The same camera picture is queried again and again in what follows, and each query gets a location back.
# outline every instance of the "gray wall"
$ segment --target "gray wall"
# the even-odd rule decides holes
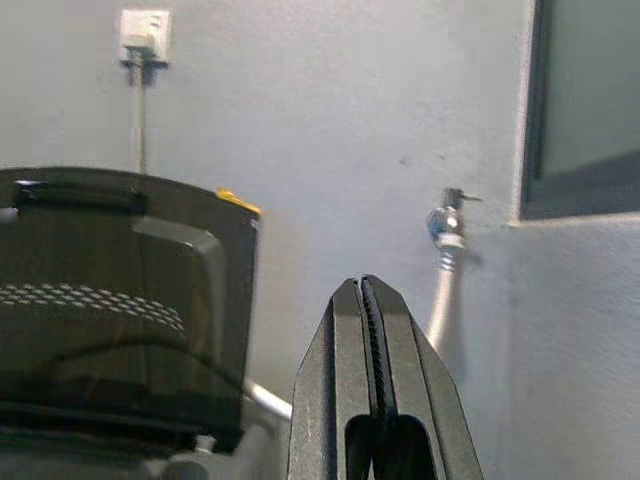
[[[0,165],[134,169],[115,25],[145,5],[175,13],[171,67],[148,92],[151,173],[265,211],[253,377],[290,396],[347,276],[381,276],[424,328],[425,217],[461,186],[485,202],[469,207],[443,355],[486,477],[635,478],[635,224],[504,226],[524,0],[5,0]]]

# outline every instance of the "chrome tap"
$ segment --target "chrome tap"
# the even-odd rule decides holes
[[[445,188],[442,204],[427,219],[427,227],[433,243],[440,250],[440,267],[453,270],[464,250],[463,200],[480,201],[477,195],[468,195],[459,188]]]

